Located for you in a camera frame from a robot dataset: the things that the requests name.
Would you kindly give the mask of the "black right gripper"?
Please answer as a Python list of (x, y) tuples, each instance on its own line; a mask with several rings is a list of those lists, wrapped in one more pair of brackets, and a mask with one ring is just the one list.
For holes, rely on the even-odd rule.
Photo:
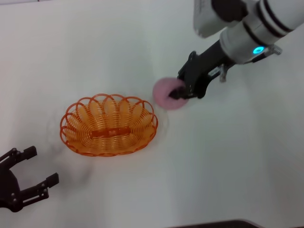
[(210, 82), (219, 76), (219, 73), (209, 75), (217, 67), (224, 67), (224, 71), (229, 69), (229, 57), (222, 50), (220, 41), (200, 55), (191, 52), (187, 62), (178, 71), (177, 78), (182, 82), (169, 84), (168, 97), (174, 100), (203, 98)]

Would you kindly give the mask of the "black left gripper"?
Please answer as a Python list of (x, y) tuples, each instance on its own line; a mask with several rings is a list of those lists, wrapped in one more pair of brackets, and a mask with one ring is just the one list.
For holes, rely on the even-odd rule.
[(12, 148), (0, 157), (0, 207), (18, 212), (24, 207), (49, 198), (48, 189), (59, 184), (59, 175), (54, 173), (41, 183), (19, 191), (17, 178), (10, 170), (14, 165), (37, 156), (37, 149), (31, 146), (23, 152)]

